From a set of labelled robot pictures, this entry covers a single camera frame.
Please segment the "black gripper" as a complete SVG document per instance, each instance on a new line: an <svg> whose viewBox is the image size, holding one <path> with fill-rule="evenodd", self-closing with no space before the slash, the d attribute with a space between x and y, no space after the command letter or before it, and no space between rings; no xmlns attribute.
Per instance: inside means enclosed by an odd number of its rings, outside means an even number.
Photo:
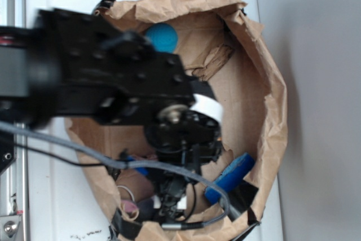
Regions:
<svg viewBox="0 0 361 241"><path fill-rule="evenodd" d="M217 161L222 149L218 136L154 137L148 140L158 161L194 171L199 175L202 175L201 166ZM186 195L187 186L194 186L198 183L196 180L156 168L140 167L136 168L136 171L150 181L155 196L160 200L159 207L153 205L155 215L149 221L174 224L185 223L190 218L196 202L193 202L188 213L177 205Z"/></svg>

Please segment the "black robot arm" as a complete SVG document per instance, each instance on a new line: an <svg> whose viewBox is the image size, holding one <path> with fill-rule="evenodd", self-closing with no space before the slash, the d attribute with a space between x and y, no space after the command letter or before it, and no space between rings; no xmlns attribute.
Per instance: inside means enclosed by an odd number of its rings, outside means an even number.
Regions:
<svg viewBox="0 0 361 241"><path fill-rule="evenodd" d="M10 134L58 144L113 169L140 169L160 199L162 228L190 230L211 220L181 221L178 203L192 183L206 181L201 166L221 153L223 108L206 82L185 73L178 55L157 51L133 31L101 17L39 10L32 28L1 27L1 140ZM107 158L88 148L37 132L53 117L88 117L101 125L144 128L158 160Z"/></svg>

